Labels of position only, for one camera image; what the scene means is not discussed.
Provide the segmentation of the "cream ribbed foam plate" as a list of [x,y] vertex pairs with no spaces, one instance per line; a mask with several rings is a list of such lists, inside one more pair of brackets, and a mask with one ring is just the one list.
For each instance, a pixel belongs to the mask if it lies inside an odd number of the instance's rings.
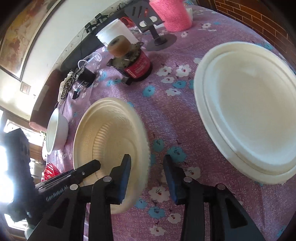
[[135,109],[117,98],[100,99],[86,110],[74,137],[74,168],[92,160],[101,164],[100,170],[83,179],[81,185],[94,184],[110,174],[125,154],[132,160],[127,190],[122,204],[111,206],[112,214],[126,212],[141,196],[149,177],[151,152],[146,129]]

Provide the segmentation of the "large white foam bowl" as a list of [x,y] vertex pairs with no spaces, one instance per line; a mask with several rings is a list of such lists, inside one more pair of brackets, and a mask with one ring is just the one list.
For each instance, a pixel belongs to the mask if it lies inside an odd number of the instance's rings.
[[46,150],[50,155],[53,151],[62,150],[68,137],[68,120],[64,117],[59,109],[54,109],[46,132]]

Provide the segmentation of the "red scalloped plate gold rim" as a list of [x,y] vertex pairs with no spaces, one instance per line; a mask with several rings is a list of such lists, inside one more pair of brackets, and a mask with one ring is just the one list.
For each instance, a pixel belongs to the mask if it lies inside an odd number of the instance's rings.
[[55,165],[52,163],[46,164],[44,171],[42,172],[41,181],[44,182],[50,178],[53,178],[61,174]]

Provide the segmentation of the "purple floral tablecloth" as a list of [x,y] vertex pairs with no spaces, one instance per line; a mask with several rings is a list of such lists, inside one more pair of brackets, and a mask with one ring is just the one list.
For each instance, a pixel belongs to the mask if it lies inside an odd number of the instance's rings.
[[146,189],[127,212],[112,216],[115,240],[179,240],[184,208],[169,196],[163,157],[170,154],[185,173],[205,185],[224,183],[247,210],[266,240],[277,240],[295,212],[295,178],[279,185],[253,181],[238,172],[218,151],[197,111],[193,78],[196,68],[212,47],[230,41],[262,46],[285,59],[270,32],[260,35],[221,13],[196,6],[193,26],[177,33],[169,49],[149,53],[151,75],[125,85],[119,75],[101,63],[100,75],[77,99],[69,93],[58,105],[69,122],[63,150],[48,156],[61,171],[73,167],[74,136],[83,114],[95,101],[116,97],[129,103],[147,129],[151,169]]

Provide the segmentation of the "leopard print pouch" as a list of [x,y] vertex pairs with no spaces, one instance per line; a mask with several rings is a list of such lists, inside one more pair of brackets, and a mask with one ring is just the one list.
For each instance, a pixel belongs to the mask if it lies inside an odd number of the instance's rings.
[[72,86],[75,82],[74,72],[70,71],[66,78],[60,83],[59,93],[58,93],[58,102],[61,102],[66,99],[69,91],[72,89]]

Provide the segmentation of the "small black round device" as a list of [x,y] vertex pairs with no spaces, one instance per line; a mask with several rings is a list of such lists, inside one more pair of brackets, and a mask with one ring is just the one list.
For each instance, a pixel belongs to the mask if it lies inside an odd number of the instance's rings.
[[79,69],[75,75],[76,81],[85,88],[90,87],[93,84],[95,78],[96,75],[85,67]]

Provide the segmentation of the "large white foam plate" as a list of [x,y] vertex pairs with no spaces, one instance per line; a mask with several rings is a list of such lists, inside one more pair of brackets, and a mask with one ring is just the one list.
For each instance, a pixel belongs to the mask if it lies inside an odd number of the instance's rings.
[[229,147],[271,175],[295,166],[295,87],[288,66],[266,51],[230,51],[209,62],[204,94]]

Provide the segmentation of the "white foam plate beneath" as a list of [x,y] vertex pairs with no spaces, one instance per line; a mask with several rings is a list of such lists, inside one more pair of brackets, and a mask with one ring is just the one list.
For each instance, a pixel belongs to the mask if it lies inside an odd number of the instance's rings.
[[[266,50],[264,47],[260,47],[255,44],[247,43],[247,42],[229,42],[218,45],[212,49],[210,49],[205,56],[201,59],[198,68],[196,69],[195,77],[194,77],[194,95],[196,99],[197,108],[199,111],[199,115],[203,124],[211,137],[212,141],[219,149],[219,151],[223,154],[223,156],[229,161],[229,163],[234,166],[239,172],[244,174],[245,176],[264,184],[279,184],[284,183],[295,175],[295,166],[288,172],[278,175],[266,174],[260,171],[253,169],[248,166],[246,163],[240,159],[235,152],[229,147],[229,145],[224,140],[223,136],[220,134],[218,127],[216,126],[206,101],[206,97],[204,94],[204,76],[206,72],[206,68],[209,65],[209,62],[213,60],[220,54],[230,52],[230,51],[261,51]],[[295,73],[290,69],[293,73],[294,81],[293,85],[295,87]]]

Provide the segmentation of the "dark jar red label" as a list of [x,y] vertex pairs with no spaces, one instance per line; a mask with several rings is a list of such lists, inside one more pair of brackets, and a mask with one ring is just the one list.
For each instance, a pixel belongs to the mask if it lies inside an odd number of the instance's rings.
[[122,76],[123,83],[143,81],[152,71],[152,63],[142,51],[143,42],[132,44],[125,36],[115,37],[108,45],[108,52],[113,55],[107,66],[115,68]]

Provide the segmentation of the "black sofa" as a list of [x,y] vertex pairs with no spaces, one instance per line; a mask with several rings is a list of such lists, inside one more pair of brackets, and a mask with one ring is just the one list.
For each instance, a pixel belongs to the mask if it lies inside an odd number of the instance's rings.
[[95,50],[103,47],[102,42],[99,41],[99,39],[96,37],[96,34],[113,20],[120,19],[123,16],[126,16],[126,14],[122,11],[119,11],[94,28],[91,33],[88,33],[86,37],[83,37],[83,40],[81,40],[81,37],[79,37],[78,46],[73,51],[71,51],[67,58],[62,62],[60,71],[67,74],[70,70],[76,69],[79,60],[90,55]]

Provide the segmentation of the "white plastic canister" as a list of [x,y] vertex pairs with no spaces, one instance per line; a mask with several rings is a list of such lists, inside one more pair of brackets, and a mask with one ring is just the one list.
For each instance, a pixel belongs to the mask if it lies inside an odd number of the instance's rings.
[[125,36],[130,42],[134,43],[134,35],[129,30],[129,28],[126,27],[126,25],[121,20],[115,19],[103,29],[101,29],[96,34],[96,37],[103,45],[107,47],[114,38],[120,35]]

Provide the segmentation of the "red plastic bag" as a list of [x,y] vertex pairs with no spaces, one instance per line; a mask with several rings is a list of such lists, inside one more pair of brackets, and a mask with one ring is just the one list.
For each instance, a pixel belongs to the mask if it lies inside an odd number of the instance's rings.
[[126,27],[128,28],[133,28],[135,27],[135,23],[128,17],[128,16],[124,16],[122,18],[120,18],[120,20],[126,25]]

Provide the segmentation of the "framed horse painting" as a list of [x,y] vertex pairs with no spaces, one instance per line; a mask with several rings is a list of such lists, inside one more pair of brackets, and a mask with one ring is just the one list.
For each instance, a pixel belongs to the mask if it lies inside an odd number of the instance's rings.
[[1,70],[22,80],[24,68],[37,37],[63,1],[24,1],[1,33]]

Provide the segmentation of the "black phone stand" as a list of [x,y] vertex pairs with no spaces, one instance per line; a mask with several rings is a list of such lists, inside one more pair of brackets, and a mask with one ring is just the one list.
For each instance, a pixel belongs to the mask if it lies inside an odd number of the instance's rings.
[[163,23],[159,15],[147,1],[131,2],[125,7],[125,14],[135,23],[139,30],[144,33],[150,31],[153,39],[147,43],[147,51],[160,51],[173,45],[177,37],[172,34],[159,35],[154,26]]

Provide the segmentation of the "pink knit covered bottle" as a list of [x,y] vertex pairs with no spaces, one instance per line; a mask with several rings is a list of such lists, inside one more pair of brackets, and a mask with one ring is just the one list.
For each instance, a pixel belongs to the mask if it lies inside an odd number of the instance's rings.
[[183,1],[149,1],[149,5],[159,15],[169,32],[179,32],[191,28],[192,19]]

